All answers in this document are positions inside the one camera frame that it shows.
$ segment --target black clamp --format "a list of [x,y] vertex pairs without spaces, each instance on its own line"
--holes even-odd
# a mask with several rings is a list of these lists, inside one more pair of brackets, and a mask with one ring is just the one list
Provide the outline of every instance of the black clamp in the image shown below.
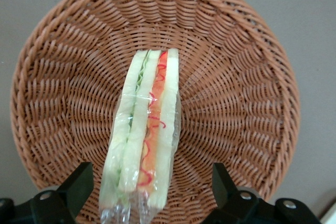
[[0,199],[0,223],[75,224],[92,190],[92,163],[81,163],[57,190],[42,191],[18,206]]
[[208,215],[203,224],[321,224],[298,200],[282,198],[273,206],[249,191],[238,190],[221,163],[214,164],[212,176],[218,208]]

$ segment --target metal screw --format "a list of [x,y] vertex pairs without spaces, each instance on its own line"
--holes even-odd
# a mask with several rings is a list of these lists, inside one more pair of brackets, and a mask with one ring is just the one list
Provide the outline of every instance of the metal screw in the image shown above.
[[51,195],[51,192],[48,191],[40,196],[40,200],[47,199],[50,197],[50,195]]
[[283,203],[287,208],[296,209],[296,205],[294,204],[293,201],[285,200]]
[[252,199],[251,194],[249,194],[249,193],[246,192],[246,191],[240,193],[240,196],[241,196],[241,198],[243,198],[243,199],[245,199],[245,200],[250,200],[250,199]]

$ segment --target wicker basket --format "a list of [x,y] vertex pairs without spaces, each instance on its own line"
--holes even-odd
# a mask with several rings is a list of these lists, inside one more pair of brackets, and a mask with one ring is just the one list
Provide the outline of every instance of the wicker basket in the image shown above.
[[200,222],[216,206],[213,162],[268,199],[293,157],[299,97],[286,54],[242,0],[63,0],[38,24],[14,73],[12,127],[38,188],[92,161],[95,189],[77,220],[99,222],[113,120],[138,49],[178,48],[182,132],[156,223]]

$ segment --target wrapped sandwich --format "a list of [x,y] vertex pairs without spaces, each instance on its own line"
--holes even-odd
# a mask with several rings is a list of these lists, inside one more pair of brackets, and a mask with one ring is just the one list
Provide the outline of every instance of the wrapped sandwich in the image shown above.
[[138,51],[114,115],[99,195],[102,223],[149,223],[164,208],[180,135],[179,54]]

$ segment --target gray table surface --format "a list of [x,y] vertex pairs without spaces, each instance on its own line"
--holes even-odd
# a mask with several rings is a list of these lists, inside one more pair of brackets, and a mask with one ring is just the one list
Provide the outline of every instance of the gray table surface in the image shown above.
[[[37,189],[16,152],[9,117],[12,75],[37,23],[60,0],[0,0],[0,197]],[[289,172],[270,202],[291,197],[315,214],[336,199],[336,0],[245,0],[286,49],[298,81],[301,129]]]

